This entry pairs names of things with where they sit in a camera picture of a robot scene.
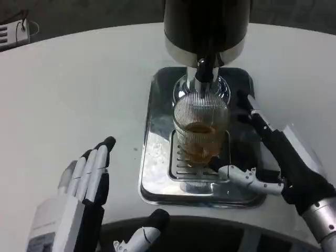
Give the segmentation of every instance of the robotic hand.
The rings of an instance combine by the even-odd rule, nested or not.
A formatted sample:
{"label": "robotic hand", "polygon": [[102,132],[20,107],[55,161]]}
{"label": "robotic hand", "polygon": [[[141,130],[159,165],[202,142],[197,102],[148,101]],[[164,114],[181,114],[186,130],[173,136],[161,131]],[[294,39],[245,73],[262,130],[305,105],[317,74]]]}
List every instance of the robotic hand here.
{"label": "robotic hand", "polygon": [[[109,192],[109,153],[116,140],[106,138],[93,150],[72,161],[63,172],[58,195],[42,202],[35,212],[26,251],[97,251]],[[114,241],[122,252],[144,252],[160,236],[169,214],[155,210],[128,243]]]}
{"label": "robotic hand", "polygon": [[[336,251],[336,192],[327,181],[317,156],[304,144],[292,125],[283,131],[274,129],[251,95],[239,92],[238,97],[238,106],[247,111],[238,119],[254,127],[280,166],[284,184],[273,184],[271,193],[281,192],[285,201],[296,207],[324,251]],[[229,167],[218,169],[216,162],[218,160],[212,160],[210,164],[217,167],[219,174],[225,173],[229,178],[233,175],[233,181],[240,181],[241,185],[245,179],[250,188],[259,188],[256,186],[258,183],[253,184],[256,181],[255,169],[229,173],[232,171]]]}

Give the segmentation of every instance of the ribbed glass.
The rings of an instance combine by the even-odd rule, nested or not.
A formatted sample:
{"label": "ribbed glass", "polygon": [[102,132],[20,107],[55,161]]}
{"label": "ribbed glass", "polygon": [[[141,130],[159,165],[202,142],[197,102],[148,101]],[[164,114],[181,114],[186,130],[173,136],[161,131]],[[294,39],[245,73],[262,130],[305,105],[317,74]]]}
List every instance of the ribbed glass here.
{"label": "ribbed glass", "polygon": [[229,110],[221,97],[186,94],[176,103],[173,119],[187,161],[208,163],[219,154],[229,124]]}

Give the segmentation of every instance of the espresso machine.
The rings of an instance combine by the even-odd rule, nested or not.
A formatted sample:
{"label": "espresso machine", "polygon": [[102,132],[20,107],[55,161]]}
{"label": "espresso machine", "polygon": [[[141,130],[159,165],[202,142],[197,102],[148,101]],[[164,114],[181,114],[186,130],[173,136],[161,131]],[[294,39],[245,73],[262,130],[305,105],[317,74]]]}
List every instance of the espresso machine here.
{"label": "espresso machine", "polygon": [[[220,151],[224,164],[263,170],[260,137],[237,116],[238,91],[254,96],[250,75],[222,67],[237,58],[251,10],[250,0],[166,0],[165,44],[169,54],[186,67],[167,67],[153,77],[139,179],[140,194],[152,204],[248,207],[265,194],[237,186],[208,165],[190,165],[173,124],[174,105],[191,92],[221,97],[230,110],[227,141]],[[271,174],[278,177],[279,172]]]}

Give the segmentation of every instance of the drip tray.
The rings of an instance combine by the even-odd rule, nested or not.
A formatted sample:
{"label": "drip tray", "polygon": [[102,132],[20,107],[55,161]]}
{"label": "drip tray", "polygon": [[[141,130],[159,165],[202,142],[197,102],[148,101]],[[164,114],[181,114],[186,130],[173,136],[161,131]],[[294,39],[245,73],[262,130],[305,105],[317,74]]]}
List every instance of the drip tray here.
{"label": "drip tray", "polygon": [[[221,180],[206,166],[189,167],[185,162],[177,144],[172,117],[174,83],[185,74],[185,67],[167,67],[153,77],[139,179],[141,197],[150,204],[160,205],[252,207],[261,204],[264,195],[229,180]],[[228,104],[231,114],[228,130],[232,143],[238,140],[260,147],[259,138],[253,138],[253,128],[235,120],[241,113],[236,107],[237,90],[253,95],[251,77],[239,68],[220,68],[219,75],[227,82],[232,94]],[[234,153],[230,155],[230,150],[223,150],[220,156],[229,163],[226,155],[235,157]]]}
{"label": "drip tray", "polygon": [[183,151],[178,143],[176,130],[171,134],[171,155],[168,168],[168,175],[175,181],[189,182],[212,182],[226,183],[228,180],[221,179],[218,173],[211,170],[207,164],[197,164],[191,166],[185,159]]}

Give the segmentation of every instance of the black cylinder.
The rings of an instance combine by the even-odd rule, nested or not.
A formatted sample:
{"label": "black cylinder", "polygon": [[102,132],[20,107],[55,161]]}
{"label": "black cylinder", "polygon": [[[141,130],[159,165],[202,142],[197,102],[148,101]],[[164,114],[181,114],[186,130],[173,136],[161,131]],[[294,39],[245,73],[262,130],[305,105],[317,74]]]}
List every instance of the black cylinder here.
{"label": "black cylinder", "polygon": [[[219,55],[243,42],[249,23],[250,7],[250,0],[166,0],[164,31],[168,43],[194,54],[197,59],[204,58],[207,54]],[[167,48],[180,63],[190,61],[187,59],[188,55],[171,53],[168,46]],[[226,63],[225,58],[222,60],[219,65]]]}

